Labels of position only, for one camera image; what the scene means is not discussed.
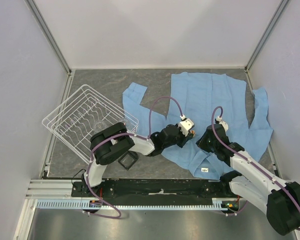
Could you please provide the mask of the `light blue button shirt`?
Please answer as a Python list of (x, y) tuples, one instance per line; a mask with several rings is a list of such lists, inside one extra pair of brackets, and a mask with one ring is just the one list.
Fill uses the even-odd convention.
[(256, 161), (260, 160), (269, 144), (273, 129), (268, 115), (268, 97), (264, 88), (254, 90), (254, 118), (246, 115), (246, 83), (225, 74), (187, 73), (171, 76), (171, 101), (167, 115), (141, 106), (147, 88), (131, 83), (122, 94), (123, 108), (138, 119), (137, 133), (147, 136), (159, 132), (169, 124), (180, 121), (184, 114), (194, 122), (195, 136), (182, 148), (174, 145), (162, 156), (189, 170), (196, 178), (218, 180), (231, 168), (214, 154), (197, 147), (196, 142), (212, 123), (212, 117), (221, 115), (228, 124), (227, 136), (236, 142)]

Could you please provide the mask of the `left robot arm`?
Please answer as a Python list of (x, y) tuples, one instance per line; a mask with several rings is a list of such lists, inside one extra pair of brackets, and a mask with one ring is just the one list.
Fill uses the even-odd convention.
[(183, 146), (191, 140), (195, 124), (189, 118), (179, 123), (167, 125), (160, 132), (148, 137), (127, 130), (123, 122), (118, 122), (96, 133), (90, 139), (90, 160), (81, 182), (73, 184), (75, 195), (94, 197), (100, 191), (100, 184), (106, 167), (128, 152), (140, 153), (147, 157), (160, 155), (171, 146)]

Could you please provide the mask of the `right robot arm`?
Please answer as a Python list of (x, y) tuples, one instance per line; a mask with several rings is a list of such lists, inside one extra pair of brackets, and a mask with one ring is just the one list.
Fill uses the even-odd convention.
[(280, 235), (300, 231), (300, 184), (283, 180), (255, 161), (236, 142), (230, 142), (221, 124), (209, 125), (196, 145), (213, 153), (233, 170), (220, 177), (225, 197), (238, 195), (262, 211)]

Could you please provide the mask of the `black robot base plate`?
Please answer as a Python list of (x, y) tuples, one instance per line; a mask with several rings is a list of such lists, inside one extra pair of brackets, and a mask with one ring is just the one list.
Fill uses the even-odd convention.
[(93, 192), (112, 205), (209, 204), (212, 199), (242, 200), (221, 181), (205, 179), (108, 178)]

